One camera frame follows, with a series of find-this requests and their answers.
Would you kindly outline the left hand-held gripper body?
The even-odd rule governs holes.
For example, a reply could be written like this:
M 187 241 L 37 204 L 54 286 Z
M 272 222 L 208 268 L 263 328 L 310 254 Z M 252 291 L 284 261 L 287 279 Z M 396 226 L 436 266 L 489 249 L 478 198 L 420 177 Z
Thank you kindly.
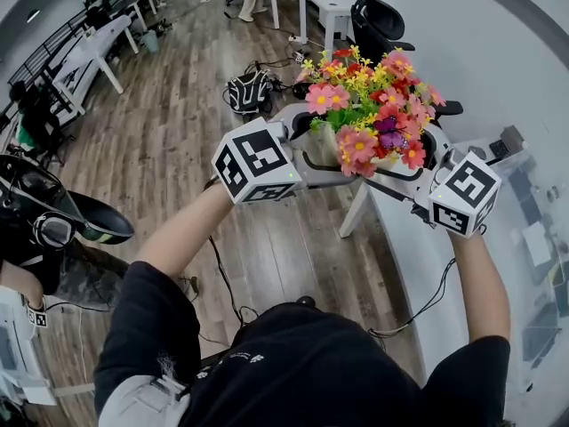
M 262 117 L 222 137 L 212 168 L 233 203 L 277 201 L 306 185 L 287 142 L 285 124 Z

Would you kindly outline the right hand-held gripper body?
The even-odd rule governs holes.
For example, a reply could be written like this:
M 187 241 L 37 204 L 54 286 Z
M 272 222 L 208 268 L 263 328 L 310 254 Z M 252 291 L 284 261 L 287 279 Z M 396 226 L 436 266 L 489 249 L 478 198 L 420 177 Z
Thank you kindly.
M 493 210 L 500 186 L 501 178 L 477 154 L 456 148 L 430 150 L 412 213 L 431 227 L 470 238 Z

